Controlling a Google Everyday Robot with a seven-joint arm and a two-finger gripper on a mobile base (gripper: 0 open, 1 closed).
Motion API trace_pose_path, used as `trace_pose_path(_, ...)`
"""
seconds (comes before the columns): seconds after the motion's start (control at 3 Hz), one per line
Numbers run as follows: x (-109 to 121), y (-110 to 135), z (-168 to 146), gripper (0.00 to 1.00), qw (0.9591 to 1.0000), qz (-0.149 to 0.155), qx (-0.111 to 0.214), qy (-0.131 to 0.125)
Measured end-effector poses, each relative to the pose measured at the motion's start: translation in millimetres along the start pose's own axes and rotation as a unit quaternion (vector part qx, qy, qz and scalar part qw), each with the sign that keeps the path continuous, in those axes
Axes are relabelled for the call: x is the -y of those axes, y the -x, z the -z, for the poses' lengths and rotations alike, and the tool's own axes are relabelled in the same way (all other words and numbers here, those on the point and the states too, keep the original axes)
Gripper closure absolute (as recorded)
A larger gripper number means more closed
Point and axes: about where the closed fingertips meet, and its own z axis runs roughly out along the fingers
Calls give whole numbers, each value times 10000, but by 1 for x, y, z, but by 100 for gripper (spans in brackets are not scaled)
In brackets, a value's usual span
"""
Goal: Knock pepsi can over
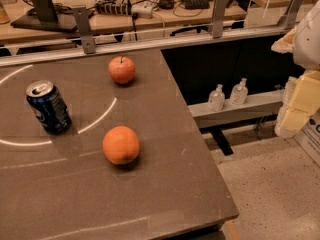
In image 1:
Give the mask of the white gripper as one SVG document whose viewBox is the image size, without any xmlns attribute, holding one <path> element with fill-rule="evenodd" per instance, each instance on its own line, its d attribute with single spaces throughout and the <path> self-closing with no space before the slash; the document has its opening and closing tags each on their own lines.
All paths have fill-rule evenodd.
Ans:
<svg viewBox="0 0 320 240">
<path fill-rule="evenodd" d="M 292 138 L 320 109 L 320 0 L 305 17 L 271 50 L 285 54 L 293 51 L 294 62 L 306 70 L 299 78 L 289 77 L 282 96 L 283 105 L 276 120 L 275 133 Z"/>
</svg>

